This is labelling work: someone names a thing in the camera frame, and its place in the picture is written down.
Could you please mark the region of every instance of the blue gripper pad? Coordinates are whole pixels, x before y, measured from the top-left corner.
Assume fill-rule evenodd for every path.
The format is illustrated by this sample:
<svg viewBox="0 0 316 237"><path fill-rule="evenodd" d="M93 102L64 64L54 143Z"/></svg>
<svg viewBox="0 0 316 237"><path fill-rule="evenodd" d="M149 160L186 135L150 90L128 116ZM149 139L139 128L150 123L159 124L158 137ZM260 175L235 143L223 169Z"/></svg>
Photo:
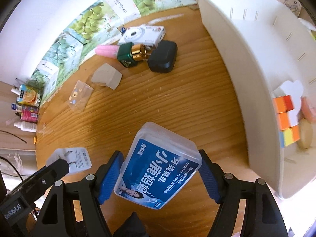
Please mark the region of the blue gripper pad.
<svg viewBox="0 0 316 237"><path fill-rule="evenodd" d="M218 191L218 183L212 171L205 163L204 159L198 171L202 177L203 183L205 185L205 188L210 198L215 200L217 204L220 204L222 197L220 196L219 191Z"/></svg>
<svg viewBox="0 0 316 237"><path fill-rule="evenodd" d="M112 190L119 177L123 160L123 154L120 152L111 164L107 174L105 175L102 183L100 184L100 194L98 197L99 204L103 204L106 200L110 198Z"/></svg>

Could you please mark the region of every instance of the gold cap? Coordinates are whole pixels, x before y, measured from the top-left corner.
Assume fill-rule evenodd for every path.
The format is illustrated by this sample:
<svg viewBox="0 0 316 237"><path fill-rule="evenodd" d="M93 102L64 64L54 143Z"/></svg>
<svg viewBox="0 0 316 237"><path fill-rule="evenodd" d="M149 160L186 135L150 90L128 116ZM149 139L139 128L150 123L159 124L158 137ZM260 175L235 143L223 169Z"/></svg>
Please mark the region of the gold cap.
<svg viewBox="0 0 316 237"><path fill-rule="evenodd" d="M143 44L135 44L132 46L132 57L135 61L147 60L151 54L152 49L147 50Z"/></svg>

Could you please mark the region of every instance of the plastic box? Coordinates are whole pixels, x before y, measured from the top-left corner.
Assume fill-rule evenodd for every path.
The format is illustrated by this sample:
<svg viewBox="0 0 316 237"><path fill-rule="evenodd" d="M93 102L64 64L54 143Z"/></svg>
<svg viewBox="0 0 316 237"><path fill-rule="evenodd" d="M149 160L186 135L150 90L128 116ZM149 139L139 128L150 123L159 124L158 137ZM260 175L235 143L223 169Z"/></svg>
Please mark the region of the plastic box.
<svg viewBox="0 0 316 237"><path fill-rule="evenodd" d="M93 88L78 80L68 100L68 105L73 111L83 112Z"/></svg>
<svg viewBox="0 0 316 237"><path fill-rule="evenodd" d="M134 138L114 192L137 204L160 209L201 164L194 142L147 122Z"/></svg>

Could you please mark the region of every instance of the cable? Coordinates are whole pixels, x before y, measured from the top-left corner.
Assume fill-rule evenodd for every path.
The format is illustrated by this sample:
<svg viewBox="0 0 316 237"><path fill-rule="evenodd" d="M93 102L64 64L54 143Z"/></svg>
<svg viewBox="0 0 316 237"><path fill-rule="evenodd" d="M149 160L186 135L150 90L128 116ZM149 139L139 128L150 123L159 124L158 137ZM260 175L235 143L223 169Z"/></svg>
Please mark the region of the cable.
<svg viewBox="0 0 316 237"><path fill-rule="evenodd" d="M7 162L11 167L13 167L13 169L16 171L16 173L18 174L18 176L20 177L20 179L22 180L22 182L24 181L24 179L22 178L21 174L19 173L19 171L15 168L15 166L6 158L1 157L0 159L4 160L5 162Z"/></svg>
<svg viewBox="0 0 316 237"><path fill-rule="evenodd" d="M4 175L8 175L8 176L12 176L12 177L19 177L18 175L11 175L11 174L8 174L8 173L5 173L5 172L1 172L2 174ZM22 177L30 177L30 175L21 175Z"/></svg>
<svg viewBox="0 0 316 237"><path fill-rule="evenodd" d="M12 133L10 133L10 132L3 131L3 130L0 130L0 132L7 133L7 134L10 134L10 135L13 135L13 136L15 136L16 138L19 138L21 141L23 141L23 142L27 143L27 141L23 140L22 138L20 138L19 136L15 135L15 134L12 134Z"/></svg>
<svg viewBox="0 0 316 237"><path fill-rule="evenodd" d="M5 162L7 162L7 163L16 171L16 173L17 173L18 176L20 177L21 181L24 182L24 179L23 179L23 177L21 176L21 174L19 173L19 171L16 169L16 167L15 167L8 159L6 159L6 158L4 158L4 157L2 157L2 156L0 156L0 159L1 159L1 160L4 160ZM35 216L36 216L36 218L37 218L36 210L34 209L33 212L34 212L34 214L35 214Z"/></svg>

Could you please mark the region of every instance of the white camera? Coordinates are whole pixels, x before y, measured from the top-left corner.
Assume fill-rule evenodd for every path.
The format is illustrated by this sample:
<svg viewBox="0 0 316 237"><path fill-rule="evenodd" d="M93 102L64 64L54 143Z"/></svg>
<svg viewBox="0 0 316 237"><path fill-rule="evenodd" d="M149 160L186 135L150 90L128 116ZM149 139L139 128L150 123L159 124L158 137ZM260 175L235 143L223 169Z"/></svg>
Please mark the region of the white camera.
<svg viewBox="0 0 316 237"><path fill-rule="evenodd" d="M118 44L132 42L134 44L157 47L164 36L165 28L163 26L129 27L118 41Z"/></svg>

